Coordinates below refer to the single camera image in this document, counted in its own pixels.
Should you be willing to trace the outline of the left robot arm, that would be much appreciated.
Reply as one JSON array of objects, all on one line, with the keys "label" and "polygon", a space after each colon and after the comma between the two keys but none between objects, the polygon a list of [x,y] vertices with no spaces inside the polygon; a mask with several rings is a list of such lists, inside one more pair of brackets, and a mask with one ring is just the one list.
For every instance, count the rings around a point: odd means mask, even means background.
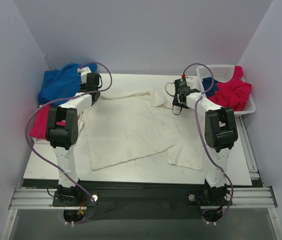
[{"label": "left robot arm", "polygon": [[85,109],[97,102],[100,96],[98,90],[103,86],[98,73],[83,72],[81,79],[83,82],[74,98],[49,108],[45,133],[55,153],[57,166],[61,168],[57,192],[71,206],[82,201],[74,158],[74,146],[79,137],[78,119]]}]

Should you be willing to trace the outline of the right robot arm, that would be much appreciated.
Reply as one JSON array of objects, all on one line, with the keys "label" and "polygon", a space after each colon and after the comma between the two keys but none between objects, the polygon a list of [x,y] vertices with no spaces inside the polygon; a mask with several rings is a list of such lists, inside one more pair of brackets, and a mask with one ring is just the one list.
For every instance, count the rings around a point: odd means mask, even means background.
[{"label": "right robot arm", "polygon": [[204,149],[203,170],[206,173],[202,192],[203,200],[214,204],[221,199],[227,199],[230,191],[226,174],[228,159],[235,142],[238,140],[238,130],[234,110],[222,107],[206,98],[198,89],[191,89],[186,79],[173,81],[173,107],[193,109],[199,133],[199,139]]}]

